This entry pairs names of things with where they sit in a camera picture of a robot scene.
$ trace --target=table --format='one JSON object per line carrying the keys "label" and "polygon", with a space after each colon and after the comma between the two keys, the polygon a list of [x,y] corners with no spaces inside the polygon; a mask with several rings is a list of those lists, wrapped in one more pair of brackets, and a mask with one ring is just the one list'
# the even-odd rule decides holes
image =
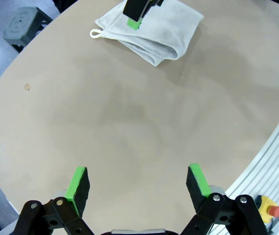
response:
{"label": "table", "polygon": [[0,78],[0,187],[20,211],[85,165],[95,234],[180,232],[194,214],[187,166],[227,189],[279,121],[279,5],[185,0],[204,20],[182,58],[155,68],[89,37],[118,2],[78,1]]}

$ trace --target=gray plastic stool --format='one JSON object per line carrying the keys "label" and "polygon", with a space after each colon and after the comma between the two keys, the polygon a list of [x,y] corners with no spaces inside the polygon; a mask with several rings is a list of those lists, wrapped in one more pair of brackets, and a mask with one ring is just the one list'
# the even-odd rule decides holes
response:
{"label": "gray plastic stool", "polygon": [[50,22],[52,19],[38,7],[21,7],[9,19],[3,38],[21,52],[36,37],[36,33],[44,29],[42,25]]}

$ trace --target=bolt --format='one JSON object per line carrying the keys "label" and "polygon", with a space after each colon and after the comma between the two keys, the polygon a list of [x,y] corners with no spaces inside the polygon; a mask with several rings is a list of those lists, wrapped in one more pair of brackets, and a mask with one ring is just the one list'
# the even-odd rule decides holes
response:
{"label": "bolt", "polygon": [[34,208],[36,208],[36,207],[37,207],[37,203],[35,203],[35,202],[34,202],[33,204],[30,205],[30,208],[32,208],[32,209],[34,209]]}
{"label": "bolt", "polygon": [[218,202],[220,200],[220,196],[219,195],[214,195],[212,198],[216,202]]}
{"label": "bolt", "polygon": [[247,199],[246,197],[241,197],[241,199],[239,199],[241,203],[247,203]]}
{"label": "bolt", "polygon": [[57,204],[58,206],[61,206],[61,205],[63,204],[63,201],[62,201],[62,200],[58,200],[58,201],[56,202],[56,204]]}

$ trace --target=folded cloth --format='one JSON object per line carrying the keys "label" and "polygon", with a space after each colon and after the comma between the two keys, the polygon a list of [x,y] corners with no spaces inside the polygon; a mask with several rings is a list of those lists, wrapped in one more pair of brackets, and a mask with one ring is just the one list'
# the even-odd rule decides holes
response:
{"label": "folded cloth", "polygon": [[150,8],[139,29],[134,30],[123,15],[126,1],[95,21],[103,30],[92,29],[92,38],[118,40],[154,66],[164,59],[177,60],[186,53],[202,14],[178,0],[164,0],[160,7]]}

